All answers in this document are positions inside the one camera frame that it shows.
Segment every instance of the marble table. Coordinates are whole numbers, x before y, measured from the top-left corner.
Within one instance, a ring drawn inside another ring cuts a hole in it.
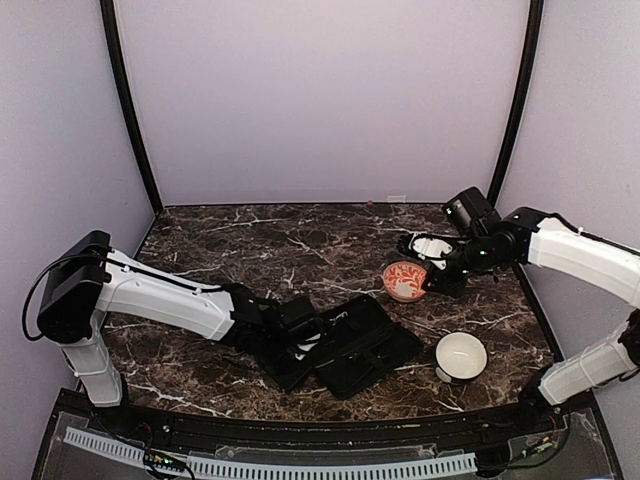
[[[138,259],[184,278],[240,282],[286,301],[309,295],[318,310],[367,293],[425,345],[464,331],[486,345],[486,371],[467,386],[436,377],[426,353],[340,401],[310,377],[284,394],[248,355],[191,332],[113,314],[104,337],[133,403],[250,420],[371,421],[466,412],[513,403],[529,376],[552,361],[538,321],[511,271],[472,279],[461,298],[431,293],[400,304],[381,274],[406,259],[406,232],[455,233],[438,205],[246,205],[169,208]]]

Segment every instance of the vent grille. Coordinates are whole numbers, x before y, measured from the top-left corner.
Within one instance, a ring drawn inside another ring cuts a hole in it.
[[[121,463],[143,468],[142,450],[111,438],[68,427],[64,442]],[[264,465],[191,455],[175,456],[191,467],[196,478],[203,480],[423,480],[477,471],[473,453],[413,462],[340,467]],[[161,467],[158,470],[175,473],[175,470]]]

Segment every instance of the red patterned bowl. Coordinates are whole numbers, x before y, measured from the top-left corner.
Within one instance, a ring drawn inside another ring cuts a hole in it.
[[[403,303],[417,302],[424,297],[427,293],[422,290],[425,278],[427,271],[411,262],[392,263],[382,274],[384,288],[389,295]]]

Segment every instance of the wall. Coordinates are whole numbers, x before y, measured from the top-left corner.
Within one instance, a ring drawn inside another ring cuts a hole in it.
[[[74,382],[59,348],[22,337],[27,289],[92,229],[133,252],[153,215],[98,2],[0,3],[0,59],[0,476],[30,478],[58,390]]]
[[[559,211],[585,230],[640,248],[640,4],[547,2],[503,214]],[[605,336],[630,309],[563,274],[529,278],[566,355]],[[640,379],[597,392],[628,479],[640,479]]]
[[[529,2],[117,2],[167,204],[487,189]]]

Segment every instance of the black frame post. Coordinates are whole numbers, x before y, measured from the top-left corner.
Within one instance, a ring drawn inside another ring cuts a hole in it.
[[[131,140],[133,153],[136,157],[136,163],[138,164],[149,202],[155,214],[158,215],[162,212],[164,206],[162,205],[158,186],[153,178],[151,164],[149,163],[149,157],[144,147],[138,117],[133,105],[133,97],[131,96],[124,57],[122,55],[122,46],[120,45],[120,36],[118,35],[118,24],[113,0],[100,0],[100,9],[102,11],[102,23],[104,24],[104,34],[107,39],[109,57],[111,58],[113,78],[116,83],[116,89],[118,90],[118,97],[120,97],[122,115],[127,125],[129,139]]]
[[[513,94],[511,103],[511,111],[509,112],[509,120],[507,128],[504,132],[500,154],[496,162],[496,168],[491,179],[491,186],[487,194],[487,200],[495,207],[502,184],[504,183],[509,161],[513,154],[513,147],[516,143],[524,105],[527,100],[527,92],[529,91],[529,83],[531,81],[531,73],[533,72],[533,62],[536,56],[536,48],[538,46],[538,37],[540,35],[540,26],[542,24],[542,9],[544,0],[531,0],[529,5],[529,19],[527,20],[527,32],[524,38],[524,46],[522,47],[522,59],[520,60],[520,70],[518,71],[518,80],[516,81],[516,89]]]

